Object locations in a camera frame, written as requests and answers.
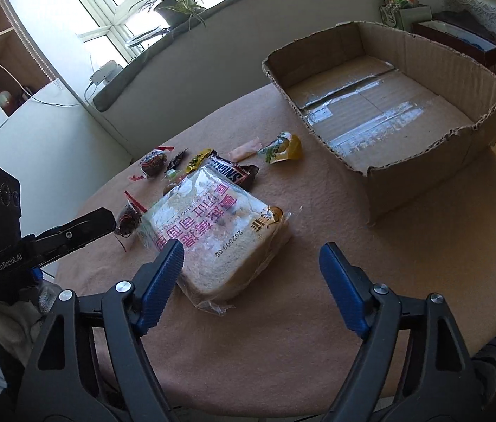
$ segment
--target glove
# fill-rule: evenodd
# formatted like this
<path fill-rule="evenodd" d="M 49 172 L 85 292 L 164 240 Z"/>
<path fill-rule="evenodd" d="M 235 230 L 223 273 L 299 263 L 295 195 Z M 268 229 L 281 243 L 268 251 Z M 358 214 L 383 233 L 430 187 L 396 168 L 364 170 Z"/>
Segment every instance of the glove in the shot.
<path fill-rule="evenodd" d="M 29 301 L 18 301 L 11 306 L 0 303 L 0 344 L 24 367 L 27 366 L 45 316 L 62 291 L 57 284 L 45 280 L 41 281 L 37 290 L 37 306 Z"/>

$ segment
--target loaf of bread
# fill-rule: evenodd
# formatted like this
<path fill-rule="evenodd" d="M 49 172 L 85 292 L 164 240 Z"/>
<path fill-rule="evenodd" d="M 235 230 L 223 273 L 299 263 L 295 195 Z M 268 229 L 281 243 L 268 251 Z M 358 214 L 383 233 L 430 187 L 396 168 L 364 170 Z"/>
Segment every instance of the loaf of bread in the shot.
<path fill-rule="evenodd" d="M 205 166 L 149 209 L 141 229 L 158 249 L 171 238 L 183 243 L 178 283 L 205 309 L 238 295 L 267 266 L 286 240 L 287 216 Z"/>

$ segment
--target cardboard box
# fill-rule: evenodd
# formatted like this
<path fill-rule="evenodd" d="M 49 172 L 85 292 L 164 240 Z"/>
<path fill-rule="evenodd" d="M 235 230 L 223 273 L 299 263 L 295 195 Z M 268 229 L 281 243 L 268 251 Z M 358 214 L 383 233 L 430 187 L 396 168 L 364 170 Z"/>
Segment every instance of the cardboard box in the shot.
<path fill-rule="evenodd" d="M 414 22 L 412 30 L 417 35 L 445 44 L 462 54 L 472 57 L 478 63 L 496 73 L 496 44 L 468 30 L 440 20 Z"/>
<path fill-rule="evenodd" d="M 420 36 L 349 22 L 272 52 L 263 67 L 362 188 L 370 223 L 496 142 L 496 76 Z"/>
<path fill-rule="evenodd" d="M 412 32 L 414 22 L 432 19 L 431 8 L 426 5 L 420 5 L 417 8 L 397 9 L 396 11 L 391 6 L 379 6 L 379 10 L 383 24 L 409 32 Z"/>

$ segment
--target pink tablecloth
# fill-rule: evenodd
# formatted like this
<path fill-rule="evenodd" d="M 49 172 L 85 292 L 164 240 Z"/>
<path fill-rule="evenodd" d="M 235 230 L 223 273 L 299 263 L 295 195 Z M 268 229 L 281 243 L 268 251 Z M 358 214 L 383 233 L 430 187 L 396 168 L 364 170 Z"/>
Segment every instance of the pink tablecloth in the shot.
<path fill-rule="evenodd" d="M 252 193 L 284 209 L 303 206 L 294 237 L 224 317 L 196 310 L 176 289 L 159 325 L 143 338 L 173 404 L 259 417 L 328 408 L 360 344 L 345 329 L 318 269 L 318 250 L 328 241 L 398 294 L 444 294 L 471 353 L 496 334 L 496 157 L 490 150 L 370 228 L 340 179 L 339 162 L 271 85 L 213 112 L 168 144 L 190 153 L 212 147 L 226 154 L 257 136 L 271 141 L 283 130 L 301 137 L 305 158 L 274 165 L 250 160 L 261 166 Z M 81 212 L 104 206 L 117 214 L 125 189 L 144 204 L 158 200 L 162 182 L 128 181 L 137 173 L 135 165 L 120 173 Z M 138 239 L 126 244 L 127 253 L 109 235 L 67 256 L 57 282 L 86 295 L 132 278 L 154 255 Z M 396 362 L 404 349 L 400 341 Z M 102 341 L 98 356 L 109 376 Z M 386 395 L 398 376 L 397 370 L 390 373 Z"/>

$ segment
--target plant pot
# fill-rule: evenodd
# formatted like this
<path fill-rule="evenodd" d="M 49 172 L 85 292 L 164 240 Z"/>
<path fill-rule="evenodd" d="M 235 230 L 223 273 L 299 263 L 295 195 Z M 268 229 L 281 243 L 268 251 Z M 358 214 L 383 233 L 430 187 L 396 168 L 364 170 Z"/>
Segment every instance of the plant pot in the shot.
<path fill-rule="evenodd" d="M 175 4 L 176 0 L 162 0 L 154 8 L 154 11 L 163 17 L 170 28 L 175 28 L 189 20 L 189 16 L 187 14 L 170 9 L 170 6 L 174 6 Z"/>

